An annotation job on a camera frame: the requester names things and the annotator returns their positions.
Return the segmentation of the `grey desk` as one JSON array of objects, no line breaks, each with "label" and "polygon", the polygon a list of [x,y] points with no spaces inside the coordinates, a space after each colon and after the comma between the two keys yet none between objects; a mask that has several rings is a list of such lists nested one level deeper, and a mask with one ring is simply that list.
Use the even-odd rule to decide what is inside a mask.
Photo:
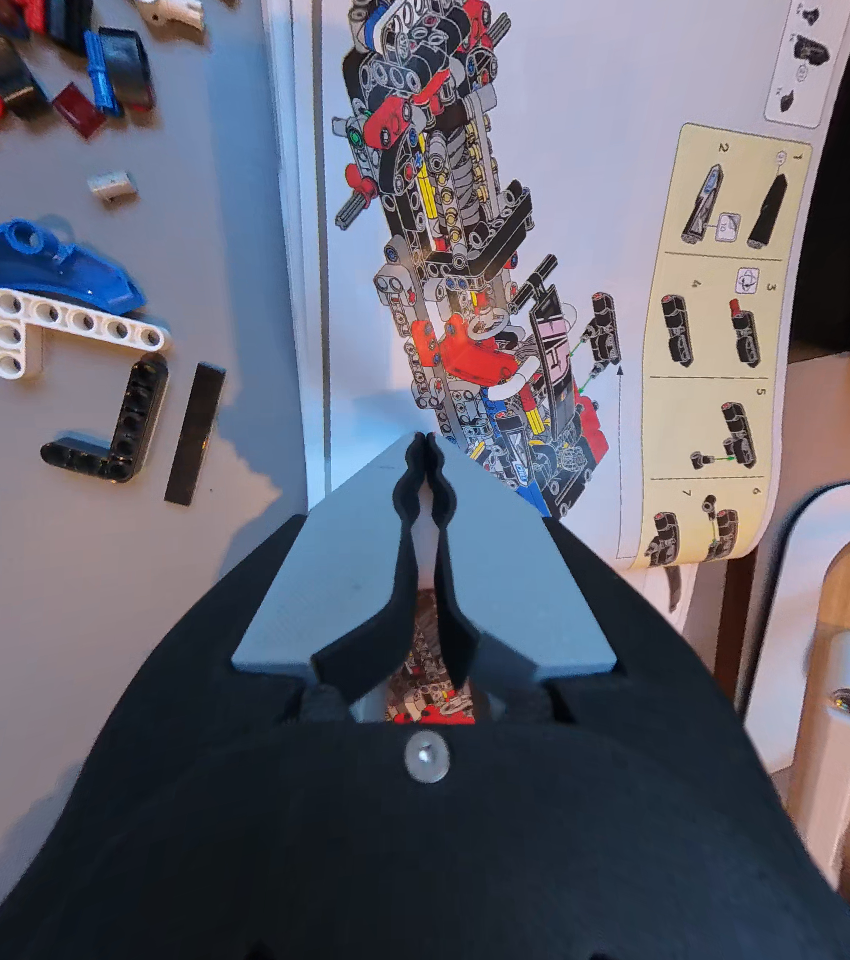
[{"label": "grey desk", "polygon": [[[0,903],[57,821],[154,646],[307,507],[279,129],[262,2],[205,2],[202,53],[157,39],[158,179],[128,209],[52,227],[129,271],[168,327],[163,408],[126,485],[48,466],[58,435],[111,438],[135,354],[49,333],[44,370],[0,378]],[[226,371],[191,506],[165,502],[198,363]]]}]

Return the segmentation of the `black L-shaped beam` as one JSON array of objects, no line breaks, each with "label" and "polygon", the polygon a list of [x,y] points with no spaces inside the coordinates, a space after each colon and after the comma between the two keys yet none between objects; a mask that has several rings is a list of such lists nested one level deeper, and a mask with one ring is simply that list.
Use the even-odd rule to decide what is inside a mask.
[{"label": "black L-shaped beam", "polygon": [[131,367],[110,444],[63,436],[41,447],[41,459],[72,474],[114,484],[131,481],[143,467],[167,377],[163,356],[144,356]]}]

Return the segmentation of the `white L-shaped beam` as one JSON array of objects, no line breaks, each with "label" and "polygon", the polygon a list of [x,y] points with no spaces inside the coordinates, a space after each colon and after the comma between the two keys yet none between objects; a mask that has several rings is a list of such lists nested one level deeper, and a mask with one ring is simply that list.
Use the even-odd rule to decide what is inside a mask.
[{"label": "white L-shaped beam", "polygon": [[152,323],[0,288],[0,378],[17,381],[39,375],[48,331],[149,354],[171,347],[168,331]]}]

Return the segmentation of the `blue curved arch panel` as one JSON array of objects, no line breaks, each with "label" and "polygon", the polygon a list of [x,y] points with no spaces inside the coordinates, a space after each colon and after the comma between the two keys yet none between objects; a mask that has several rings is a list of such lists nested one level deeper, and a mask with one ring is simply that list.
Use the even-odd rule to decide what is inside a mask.
[{"label": "blue curved arch panel", "polygon": [[70,296],[116,315],[146,304],[121,266],[21,219],[0,224],[0,288]]}]

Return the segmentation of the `black flat strip piece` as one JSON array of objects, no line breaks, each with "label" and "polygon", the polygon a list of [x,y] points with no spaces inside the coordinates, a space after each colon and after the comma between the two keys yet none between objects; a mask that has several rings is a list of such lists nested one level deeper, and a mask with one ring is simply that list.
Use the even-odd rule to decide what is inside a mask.
[{"label": "black flat strip piece", "polygon": [[198,363],[184,414],[180,435],[167,480],[164,500],[189,507],[198,484],[202,464],[212,435],[226,371]]}]

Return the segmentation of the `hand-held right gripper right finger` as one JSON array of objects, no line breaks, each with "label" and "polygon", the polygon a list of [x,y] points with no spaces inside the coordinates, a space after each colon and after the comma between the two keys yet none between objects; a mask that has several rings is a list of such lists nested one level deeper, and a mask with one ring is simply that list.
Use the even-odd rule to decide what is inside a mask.
[{"label": "hand-held right gripper right finger", "polygon": [[454,684],[485,690],[605,674],[616,655],[539,511],[430,434],[434,588]]}]

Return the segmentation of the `pile of toy building bricks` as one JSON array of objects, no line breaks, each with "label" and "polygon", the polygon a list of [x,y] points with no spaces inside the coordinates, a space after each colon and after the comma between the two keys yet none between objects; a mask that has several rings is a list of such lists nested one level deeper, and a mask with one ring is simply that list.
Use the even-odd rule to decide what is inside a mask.
[{"label": "pile of toy building bricks", "polygon": [[0,2],[0,216],[87,226],[92,210],[126,220],[139,198],[102,203],[87,180],[125,171],[158,179],[170,147],[149,63],[154,41],[202,53],[201,2]]}]

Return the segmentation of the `white ledge bar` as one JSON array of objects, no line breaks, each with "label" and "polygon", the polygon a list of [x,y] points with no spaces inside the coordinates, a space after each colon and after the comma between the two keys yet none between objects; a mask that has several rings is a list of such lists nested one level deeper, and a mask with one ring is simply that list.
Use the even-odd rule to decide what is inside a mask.
[{"label": "white ledge bar", "polygon": [[831,694],[850,689],[850,630],[831,644],[824,694],[805,751],[803,778],[793,786],[790,810],[810,857],[837,888],[850,825],[850,716],[831,706]]}]

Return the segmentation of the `building instruction booklet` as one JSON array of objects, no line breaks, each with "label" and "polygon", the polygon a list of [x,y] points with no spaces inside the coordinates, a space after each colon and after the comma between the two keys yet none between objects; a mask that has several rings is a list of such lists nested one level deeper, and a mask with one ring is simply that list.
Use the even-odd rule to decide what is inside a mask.
[{"label": "building instruction booklet", "polygon": [[307,497],[433,430],[683,624],[764,534],[850,2],[262,2]]}]

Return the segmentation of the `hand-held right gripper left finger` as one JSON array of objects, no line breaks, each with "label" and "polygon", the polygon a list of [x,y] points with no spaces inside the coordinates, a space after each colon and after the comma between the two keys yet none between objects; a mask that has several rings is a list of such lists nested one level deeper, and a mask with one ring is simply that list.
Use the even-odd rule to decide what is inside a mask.
[{"label": "hand-held right gripper left finger", "polygon": [[396,441],[309,513],[232,657],[354,704],[398,670],[418,592],[413,537],[427,442]]}]

